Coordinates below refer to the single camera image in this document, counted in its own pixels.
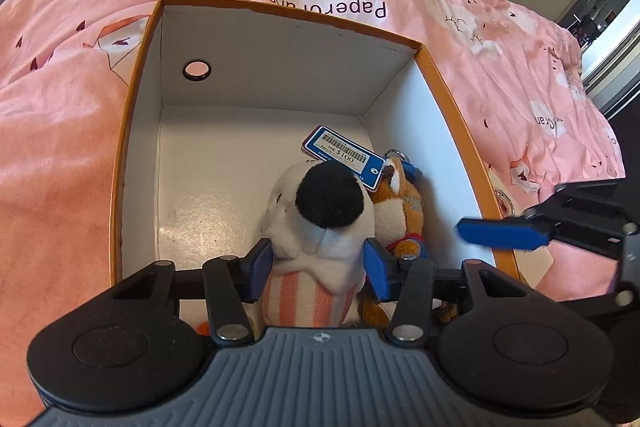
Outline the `white duck plush toy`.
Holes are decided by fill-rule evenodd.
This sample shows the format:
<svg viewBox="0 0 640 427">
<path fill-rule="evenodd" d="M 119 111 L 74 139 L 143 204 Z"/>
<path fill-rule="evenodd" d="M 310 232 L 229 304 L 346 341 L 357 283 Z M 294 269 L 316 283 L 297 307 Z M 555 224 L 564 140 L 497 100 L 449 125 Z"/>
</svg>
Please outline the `white duck plush toy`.
<svg viewBox="0 0 640 427">
<path fill-rule="evenodd" d="M 366 281 L 364 242 L 374 236 L 360 180 L 337 161 L 291 166 L 273 185 L 260 236 L 270 240 L 273 262 L 262 295 L 245 307 L 253 333 L 344 325 Z"/>
</svg>

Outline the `blue white price tag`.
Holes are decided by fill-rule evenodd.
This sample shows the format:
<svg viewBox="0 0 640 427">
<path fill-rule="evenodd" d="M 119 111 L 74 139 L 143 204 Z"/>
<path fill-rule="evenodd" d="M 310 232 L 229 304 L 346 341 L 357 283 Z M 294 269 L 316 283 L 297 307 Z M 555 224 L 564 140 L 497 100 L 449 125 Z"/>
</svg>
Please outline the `blue white price tag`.
<svg viewBox="0 0 640 427">
<path fill-rule="evenodd" d="M 369 192 L 374 192 L 382 179 L 385 167 L 383 156 L 322 124 L 303 141 L 302 151 L 319 160 L 339 162 L 347 167 Z"/>
</svg>

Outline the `orange white cardboard box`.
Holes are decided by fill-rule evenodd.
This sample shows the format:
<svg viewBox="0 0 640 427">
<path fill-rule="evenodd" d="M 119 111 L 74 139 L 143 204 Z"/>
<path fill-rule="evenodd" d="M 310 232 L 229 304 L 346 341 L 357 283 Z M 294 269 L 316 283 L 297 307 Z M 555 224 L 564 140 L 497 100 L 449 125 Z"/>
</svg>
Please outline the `orange white cardboard box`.
<svg viewBox="0 0 640 427">
<path fill-rule="evenodd" d="M 112 190 L 114 281 L 152 262 L 246 255 L 307 140 L 336 155 L 406 155 L 436 265 L 480 259 L 518 274 L 511 251 L 454 229 L 499 217 L 495 178 L 422 44 L 251 1 L 160 0 L 142 24 Z"/>
</svg>

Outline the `pink cloud print duvet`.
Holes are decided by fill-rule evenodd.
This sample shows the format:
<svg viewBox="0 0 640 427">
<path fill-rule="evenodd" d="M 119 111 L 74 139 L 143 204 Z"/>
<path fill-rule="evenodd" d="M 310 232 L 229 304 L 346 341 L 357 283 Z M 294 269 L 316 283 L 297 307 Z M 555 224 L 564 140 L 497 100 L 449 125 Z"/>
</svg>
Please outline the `pink cloud print duvet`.
<svg viewBox="0 0 640 427">
<path fill-rule="evenodd" d="M 524 209 L 556 184 L 620 178 L 612 127 L 587 98 L 574 37 L 509 0 L 255 0 L 422 41 L 491 182 Z M 108 214 L 129 76 L 99 38 L 140 38 L 156 0 L 6 0 L 1 7 L 1 421 L 42 405 L 26 350 L 108 283 Z"/>
</svg>

